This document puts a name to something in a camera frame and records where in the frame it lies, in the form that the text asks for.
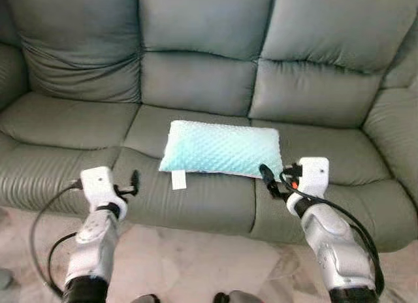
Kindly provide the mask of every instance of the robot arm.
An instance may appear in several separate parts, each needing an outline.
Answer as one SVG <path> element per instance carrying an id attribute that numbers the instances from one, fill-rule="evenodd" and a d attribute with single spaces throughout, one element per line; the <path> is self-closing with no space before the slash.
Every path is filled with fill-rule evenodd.
<path id="1" fill-rule="evenodd" d="M 261 174 L 272 188 L 269 169 Z M 292 186 L 301 193 L 323 198 L 329 182 L 329 161 L 323 157 L 304 157 L 293 165 Z M 283 193 L 272 193 L 283 198 Z M 301 218 L 302 229 L 321 267 L 325 287 L 333 302 L 377 302 L 370 258 L 354 240 L 347 221 L 330 206 L 309 200 L 298 193 L 284 198 L 287 209 Z"/>
<path id="2" fill-rule="evenodd" d="M 136 194 L 135 185 L 120 191 L 108 167 L 81 173 L 90 213 L 76 235 L 76 251 L 71 255 L 63 302 L 105 303 L 113 271 L 113 254 L 119 240 L 118 227 L 127 213 L 121 193 Z"/>

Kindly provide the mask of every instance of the gray leather sofa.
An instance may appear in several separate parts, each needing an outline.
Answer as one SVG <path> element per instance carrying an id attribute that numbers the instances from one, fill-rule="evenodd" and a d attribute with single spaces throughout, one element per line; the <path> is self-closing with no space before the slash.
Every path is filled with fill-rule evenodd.
<path id="1" fill-rule="evenodd" d="M 172 120 L 273 127 L 379 250 L 418 237 L 418 0 L 0 0 L 0 204 L 140 172 L 129 219 L 303 241 L 260 180 L 158 172 Z M 56 212 L 85 214 L 81 193 Z"/>

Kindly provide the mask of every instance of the black joint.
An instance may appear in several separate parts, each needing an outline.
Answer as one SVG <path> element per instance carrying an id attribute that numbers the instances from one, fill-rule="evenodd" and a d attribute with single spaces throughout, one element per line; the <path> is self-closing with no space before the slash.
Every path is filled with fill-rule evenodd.
<path id="1" fill-rule="evenodd" d="M 131 176 L 131 186 L 125 187 L 125 188 L 119 188 L 116 184 L 113 185 L 113 189 L 115 190 L 115 193 L 117 196 L 119 196 L 122 200 L 125 201 L 125 203 L 128 203 L 127 198 L 124 197 L 126 194 L 130 194 L 132 196 L 135 196 L 139 192 L 139 172 L 138 170 L 134 170 Z"/>
<path id="2" fill-rule="evenodd" d="M 301 165 L 293 163 L 292 167 L 283 169 L 283 173 L 288 176 L 292 176 L 293 178 L 299 178 L 302 176 L 303 169 Z"/>
<path id="3" fill-rule="evenodd" d="M 110 210 L 116 217 L 116 219 L 119 219 L 120 216 L 120 208 L 115 203 L 108 203 L 106 205 L 98 206 L 96 210 Z"/>
<path id="4" fill-rule="evenodd" d="M 368 287 L 358 287 L 350 289 L 336 288 L 329 291 L 329 296 L 331 298 L 332 303 L 379 302 L 375 290 L 371 290 Z"/>
<path id="5" fill-rule="evenodd" d="M 306 210 L 312 205 L 315 205 L 315 203 L 303 197 L 295 204 L 295 212 L 298 214 L 299 218 L 302 218 Z"/>
<path id="6" fill-rule="evenodd" d="M 66 286 L 63 303 L 106 303 L 108 284 L 102 278 L 82 276 Z"/>
<path id="7" fill-rule="evenodd" d="M 261 176 L 263 177 L 264 184 L 266 185 L 268 192 L 270 192 L 271 196 L 274 199 L 283 199 L 287 200 L 288 194 L 282 193 L 279 190 L 276 180 L 274 179 L 274 174 L 270 168 L 268 168 L 265 164 L 261 164 L 259 167 Z"/>

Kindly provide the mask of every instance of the light blue pillow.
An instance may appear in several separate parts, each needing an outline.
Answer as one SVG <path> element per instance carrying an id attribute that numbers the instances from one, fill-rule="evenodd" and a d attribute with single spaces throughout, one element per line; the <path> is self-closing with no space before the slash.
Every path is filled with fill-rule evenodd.
<path id="1" fill-rule="evenodd" d="M 278 179 L 282 162 L 275 129 L 175 120 L 159 170 L 261 178 L 262 163 Z"/>

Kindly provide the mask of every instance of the backrest cushion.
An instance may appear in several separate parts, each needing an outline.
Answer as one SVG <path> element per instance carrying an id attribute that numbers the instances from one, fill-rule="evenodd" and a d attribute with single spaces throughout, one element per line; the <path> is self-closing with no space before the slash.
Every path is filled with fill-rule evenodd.
<path id="1" fill-rule="evenodd" d="M 275 0 L 249 116 L 360 126 L 416 13 L 414 0 Z"/>
<path id="2" fill-rule="evenodd" d="M 418 13 L 382 81 L 382 88 L 407 88 L 418 74 Z"/>
<path id="3" fill-rule="evenodd" d="M 146 104 L 245 116 L 272 0 L 139 0 Z"/>
<path id="4" fill-rule="evenodd" d="M 20 47 L 20 38 L 6 0 L 0 0 L 0 42 Z"/>
<path id="5" fill-rule="evenodd" d="M 138 101 L 137 0 L 9 1 L 34 90 Z"/>

